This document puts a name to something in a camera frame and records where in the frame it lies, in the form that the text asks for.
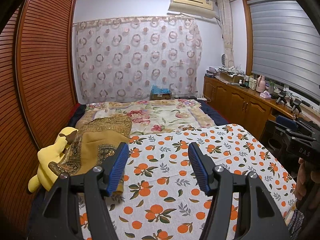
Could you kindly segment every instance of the yellow plush toy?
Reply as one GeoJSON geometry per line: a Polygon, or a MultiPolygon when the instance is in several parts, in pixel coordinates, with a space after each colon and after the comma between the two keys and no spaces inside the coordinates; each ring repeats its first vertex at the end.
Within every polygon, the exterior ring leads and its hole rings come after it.
{"type": "Polygon", "coordinates": [[[42,148],[38,152],[39,167],[37,175],[33,176],[28,183],[30,192],[35,192],[40,184],[49,191],[58,178],[48,167],[49,162],[58,163],[64,156],[63,150],[69,147],[76,136],[77,129],[66,127],[61,130],[53,145],[42,148]]]}

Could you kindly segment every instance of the orange print bedsheet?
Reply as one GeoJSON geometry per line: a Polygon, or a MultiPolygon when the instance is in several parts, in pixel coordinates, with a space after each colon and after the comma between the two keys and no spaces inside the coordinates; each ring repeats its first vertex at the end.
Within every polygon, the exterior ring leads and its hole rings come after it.
{"type": "MultiPolygon", "coordinates": [[[[200,191],[188,158],[197,142],[215,164],[230,172],[255,171],[286,216],[295,203],[295,182],[281,164],[243,127],[236,124],[132,136],[122,196],[106,198],[119,239],[199,239],[211,205],[200,191]]],[[[227,239],[233,239],[238,194],[233,196],[227,239]]],[[[84,239],[91,240],[85,199],[79,195],[84,239]]]]}

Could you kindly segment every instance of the roller blind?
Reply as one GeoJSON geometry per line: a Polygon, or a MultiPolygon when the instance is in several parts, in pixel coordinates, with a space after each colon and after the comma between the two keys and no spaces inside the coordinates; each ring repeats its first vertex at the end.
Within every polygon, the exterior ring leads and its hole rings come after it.
{"type": "Polygon", "coordinates": [[[252,72],[320,100],[320,36],[295,0],[250,0],[252,72]]]}

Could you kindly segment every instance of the circle pattern curtain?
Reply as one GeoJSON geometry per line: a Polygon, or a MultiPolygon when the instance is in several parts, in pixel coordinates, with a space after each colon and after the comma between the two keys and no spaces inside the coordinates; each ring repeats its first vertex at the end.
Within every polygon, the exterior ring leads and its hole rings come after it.
{"type": "Polygon", "coordinates": [[[134,102],[152,85],[196,94],[202,39],[194,18],[129,17],[77,24],[77,73],[86,103],[134,102]]]}

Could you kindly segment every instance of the wooden wardrobe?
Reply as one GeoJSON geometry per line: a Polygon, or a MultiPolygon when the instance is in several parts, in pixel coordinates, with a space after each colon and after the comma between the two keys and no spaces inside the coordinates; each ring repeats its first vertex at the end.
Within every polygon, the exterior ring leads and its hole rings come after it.
{"type": "Polygon", "coordinates": [[[37,152],[77,103],[71,55],[76,0],[26,0],[0,34],[1,239],[26,237],[37,152]]]}

